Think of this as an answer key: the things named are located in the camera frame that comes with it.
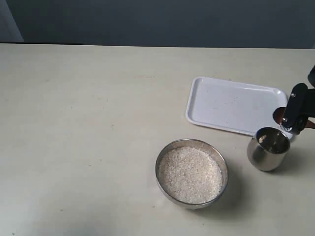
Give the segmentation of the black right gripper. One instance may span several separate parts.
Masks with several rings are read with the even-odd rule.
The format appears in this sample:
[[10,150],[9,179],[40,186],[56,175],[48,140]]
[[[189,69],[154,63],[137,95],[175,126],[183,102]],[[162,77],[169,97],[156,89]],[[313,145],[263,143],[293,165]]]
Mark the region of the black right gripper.
[[281,127],[299,135],[307,125],[308,118],[315,117],[315,89],[304,83],[295,85],[285,107]]

